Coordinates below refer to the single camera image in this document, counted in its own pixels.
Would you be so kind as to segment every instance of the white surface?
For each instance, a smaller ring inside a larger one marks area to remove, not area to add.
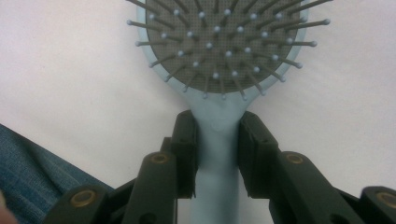
[[[332,1],[310,11],[314,49],[249,111],[282,150],[305,154],[337,188],[396,189],[396,2]],[[125,1],[0,2],[0,123],[117,187],[188,109],[151,71]],[[188,220],[181,202],[179,223]],[[271,223],[241,188],[241,223]]]

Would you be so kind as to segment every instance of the clamp jaw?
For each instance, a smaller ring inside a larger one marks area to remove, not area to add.
[[[143,159],[136,179],[112,192],[97,186],[72,189],[44,224],[177,223],[177,199],[194,196],[196,129],[191,112],[180,113],[172,137]],[[240,121],[238,165],[247,195],[270,200],[275,224],[396,223],[396,190],[368,187],[358,199],[334,188],[306,156],[280,151],[250,112]]]

